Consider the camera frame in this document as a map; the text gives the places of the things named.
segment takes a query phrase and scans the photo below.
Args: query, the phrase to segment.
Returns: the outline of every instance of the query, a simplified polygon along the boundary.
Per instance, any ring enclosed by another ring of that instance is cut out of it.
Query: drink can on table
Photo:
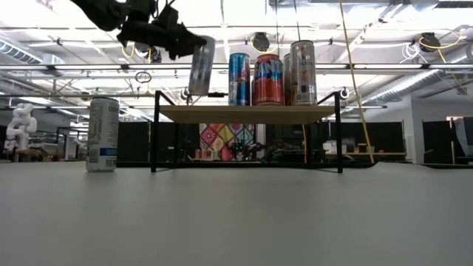
[[[228,62],[228,105],[250,106],[250,56],[244,53],[230,55]]]
[[[207,44],[194,48],[188,88],[190,95],[205,96],[210,89],[210,77],[215,54],[215,39],[209,36],[202,36],[202,38],[207,41]]]
[[[109,98],[90,103],[87,171],[114,171],[117,168],[118,112],[120,104]]]
[[[312,41],[297,41],[290,46],[292,104],[317,104],[316,58]]]
[[[254,66],[254,94],[257,106],[284,105],[282,63],[278,55],[260,55]]]
[[[284,72],[282,76],[284,78],[284,105],[291,106],[292,105],[292,97],[291,97],[291,84],[290,84],[290,54],[284,56],[284,63],[282,63],[284,67]]]

